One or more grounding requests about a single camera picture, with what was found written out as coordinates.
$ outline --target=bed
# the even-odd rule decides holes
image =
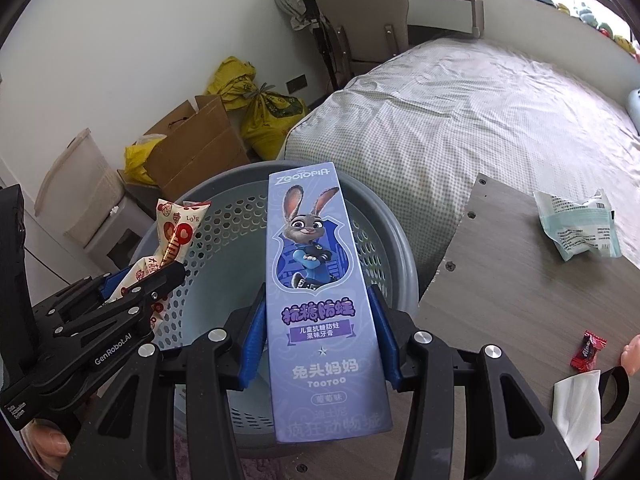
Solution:
[[[354,78],[292,129],[281,156],[332,160],[375,191],[404,228],[422,290],[479,172],[574,200],[603,188],[622,252],[640,266],[629,116],[569,73],[487,41],[432,41]]]

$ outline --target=desk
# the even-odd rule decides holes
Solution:
[[[484,9],[481,0],[409,0],[407,24],[409,28],[444,28],[479,38],[484,32]]]
[[[482,178],[486,184],[480,184]],[[479,175],[446,257],[415,317],[452,347],[503,349],[551,407],[553,384],[574,373],[569,361],[585,329],[608,340],[598,367],[618,364],[622,347],[640,333],[640,270],[626,258],[585,253],[563,262],[540,227],[532,197]],[[456,264],[446,270],[446,262]],[[465,419],[456,398],[452,479],[462,478]],[[282,459],[286,478],[296,480],[388,480],[404,440],[411,394],[390,394],[394,428],[366,438],[315,444]],[[620,416],[603,425],[600,466],[618,448],[640,410],[640,374]],[[302,474],[296,466],[304,463]]]

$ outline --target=gray plastic basket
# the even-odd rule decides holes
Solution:
[[[154,342],[161,349],[190,344],[207,330],[223,326],[231,311],[252,303],[265,277],[269,175],[305,165],[279,160],[243,166],[181,197],[180,203],[211,200],[211,206],[187,254],[187,278],[170,295],[166,323],[156,332]],[[418,279],[402,228],[368,187],[345,174],[338,173],[338,177],[367,285],[377,283],[391,307],[415,313]],[[133,261],[153,254],[157,247],[154,225]],[[184,399],[184,389],[177,388],[175,424],[179,430],[185,428]],[[273,447],[271,454],[277,454],[266,352],[249,388],[229,392],[229,405],[238,448],[260,449],[264,456],[264,448]]]

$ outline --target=silver bolt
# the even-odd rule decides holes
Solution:
[[[500,350],[499,346],[487,345],[484,347],[484,353],[487,354],[491,359],[497,359],[502,355],[502,350]]]
[[[213,342],[222,341],[226,337],[226,332],[221,328],[216,328],[209,332],[209,340]]]
[[[433,341],[433,337],[431,336],[431,334],[422,330],[414,334],[414,339],[421,344],[427,344]]]
[[[151,343],[143,344],[138,348],[138,355],[140,357],[151,357],[156,352],[156,347]]]

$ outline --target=toothpaste box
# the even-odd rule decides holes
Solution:
[[[333,163],[270,176],[266,273],[277,441],[390,430],[376,330]]]

